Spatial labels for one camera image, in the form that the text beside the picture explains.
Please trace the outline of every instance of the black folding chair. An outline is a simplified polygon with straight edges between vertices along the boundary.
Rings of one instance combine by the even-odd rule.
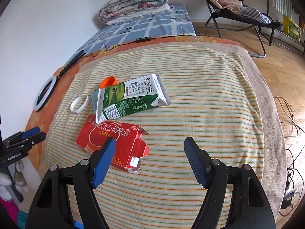
[[[272,23],[270,23],[270,24],[259,23],[259,22],[253,21],[251,19],[248,19],[248,18],[242,17],[240,15],[237,15],[237,14],[233,13],[232,11],[230,11],[227,8],[219,9],[213,3],[211,3],[210,0],[205,0],[205,1],[207,3],[208,9],[211,13],[211,16],[208,19],[208,21],[206,22],[205,27],[216,28],[220,38],[222,38],[222,34],[220,32],[220,29],[228,29],[228,30],[234,30],[234,31],[245,31],[245,30],[253,27],[257,36],[258,36],[258,39],[260,40],[260,44],[263,48],[264,53],[263,53],[263,55],[256,54],[256,53],[249,53],[249,55],[251,57],[256,57],[256,58],[264,58],[266,56],[266,49],[265,49],[263,41],[260,37],[260,29],[261,29],[261,27],[266,27],[266,28],[271,28],[272,29],[270,40],[269,40],[269,46],[271,46],[272,40],[273,40],[273,35],[274,35],[274,30],[281,26],[280,23],[273,22],[272,18],[269,17],[268,15],[266,15],[266,16],[268,16],[271,19]],[[233,28],[227,28],[227,27],[219,27],[217,22],[216,22],[216,19],[219,18],[219,17],[223,17],[223,18],[234,20],[234,21],[239,21],[239,22],[251,24],[251,26],[246,27],[244,29],[233,29]],[[208,24],[211,20],[214,21],[215,27],[214,26],[208,26]]]

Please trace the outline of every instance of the green milk carton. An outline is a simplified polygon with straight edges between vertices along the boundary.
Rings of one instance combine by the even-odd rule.
[[[158,73],[99,89],[96,123],[113,120],[154,107],[170,105]]]

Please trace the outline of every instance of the folded quilt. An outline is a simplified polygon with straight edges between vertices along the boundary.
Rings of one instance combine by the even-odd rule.
[[[118,16],[126,16],[143,8],[158,8],[167,0],[110,0],[99,11],[99,18],[108,22]]]
[[[130,19],[133,19],[135,17],[139,17],[139,16],[143,16],[143,15],[148,15],[148,14],[154,14],[154,13],[158,13],[158,12],[163,12],[163,11],[170,11],[170,6],[165,3],[162,7],[158,7],[158,8],[154,8],[154,7],[150,7],[150,8],[144,8],[139,10],[138,12],[132,13],[130,15],[126,15],[126,16],[119,16],[113,20],[110,20],[107,22],[107,25],[113,25],[113,24],[117,24],[119,22],[124,22]]]

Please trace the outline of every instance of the orange bedsheet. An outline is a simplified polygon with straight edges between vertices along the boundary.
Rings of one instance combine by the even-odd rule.
[[[205,36],[172,36],[172,37],[160,37],[154,38],[151,41],[147,42],[140,42],[140,43],[130,43],[125,45],[120,45],[115,47],[111,51],[107,52],[105,49],[101,49],[99,52],[94,52],[90,56],[80,59],[75,66],[73,66],[58,82],[55,90],[49,101],[46,105],[40,110],[40,112],[33,111],[29,121],[26,125],[26,130],[29,130],[33,127],[40,127],[41,131],[45,132],[46,134],[49,131],[49,127],[51,122],[53,121],[54,115],[64,98],[66,91],[68,90],[69,86],[71,85],[75,75],[78,73],[79,68],[93,60],[99,59],[103,56],[111,55],[113,53],[121,52],[124,50],[130,50],[137,47],[159,44],[159,43],[170,43],[170,42],[212,42],[212,43],[221,43],[221,44],[230,44],[230,45],[237,45],[242,47],[242,45],[233,40],[227,39],[219,39],[219,38],[212,38],[212,37],[205,37]],[[55,72],[55,76],[59,74],[62,68],[59,68]],[[40,169],[40,159],[42,155],[42,142],[33,146],[33,148],[29,151],[29,159],[31,160],[34,168],[36,170]]]

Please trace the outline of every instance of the barcode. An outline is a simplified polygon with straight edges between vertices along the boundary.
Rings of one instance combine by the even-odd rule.
[[[120,118],[120,113],[118,112],[116,106],[114,104],[104,109],[104,112],[109,120]]]

